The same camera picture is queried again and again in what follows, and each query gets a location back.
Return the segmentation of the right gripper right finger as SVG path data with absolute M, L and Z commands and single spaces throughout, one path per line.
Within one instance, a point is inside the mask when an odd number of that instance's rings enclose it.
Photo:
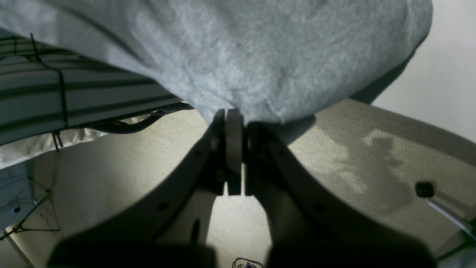
M 247 127 L 245 193 L 262 205 L 269 268 L 435 268 L 421 242 L 360 214 L 311 176 L 264 125 Z

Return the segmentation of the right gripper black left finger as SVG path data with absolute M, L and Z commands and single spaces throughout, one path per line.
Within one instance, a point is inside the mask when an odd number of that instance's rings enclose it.
M 114 217 L 61 242 L 49 268 L 214 268 L 205 245 L 217 196 L 241 194 L 243 117 L 219 110 L 155 189 Z

